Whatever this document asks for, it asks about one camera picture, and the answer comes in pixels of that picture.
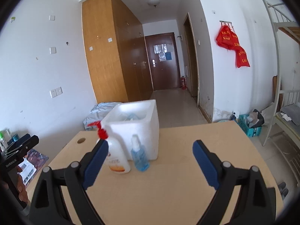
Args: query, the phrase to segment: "black shoe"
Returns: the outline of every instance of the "black shoe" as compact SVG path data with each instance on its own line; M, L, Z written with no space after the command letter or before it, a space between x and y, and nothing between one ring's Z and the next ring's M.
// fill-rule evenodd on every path
M281 184L278 185L280 193L284 190L284 188L286 187L286 185L287 184L285 182L282 182Z
M283 195L284 197L286 197L288 193L289 193L289 190L288 190L287 188L285 188L285 189L281 192L281 195Z

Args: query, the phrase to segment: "metal screw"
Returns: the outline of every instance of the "metal screw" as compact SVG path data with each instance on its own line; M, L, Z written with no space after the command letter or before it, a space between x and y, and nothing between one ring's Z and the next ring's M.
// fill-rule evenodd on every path
M79 166L79 162L72 162L71 167L72 168L77 168Z
M252 166L252 171L254 171L254 172L258 172L258 167L257 166Z
M225 161L225 162L223 162L223 166L224 166L224 167L230 167L230 166L231 166L231 163L228 162L228 161Z
M49 171L50 171L50 167L46 166L46 167L43 168L43 172L44 172L44 173L47 173L47 172L49 172Z

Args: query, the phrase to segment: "white styrofoam box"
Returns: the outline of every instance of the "white styrofoam box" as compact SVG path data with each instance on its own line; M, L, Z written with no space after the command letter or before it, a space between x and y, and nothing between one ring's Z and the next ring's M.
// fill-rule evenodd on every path
M125 121L130 114L139 119ZM109 136L121 143L128 160L132 160L131 138L137 134L149 160L158 156L159 122L155 100L123 103L115 106L101 121Z

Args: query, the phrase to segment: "table hole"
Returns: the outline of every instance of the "table hole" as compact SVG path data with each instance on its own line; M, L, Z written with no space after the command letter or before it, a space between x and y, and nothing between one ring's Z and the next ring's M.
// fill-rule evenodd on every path
M79 140L77 141L77 144L81 144L81 143L83 143L83 142L85 142L85 141L86 141L85 138L81 138L81 139L79 139Z

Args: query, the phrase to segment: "fire extinguisher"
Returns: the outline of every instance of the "fire extinguisher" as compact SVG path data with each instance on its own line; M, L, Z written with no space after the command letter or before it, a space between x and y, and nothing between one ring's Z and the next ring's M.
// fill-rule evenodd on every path
M186 86L186 83L185 83L185 77L182 76L181 77L181 89L183 90L186 90L187 86Z

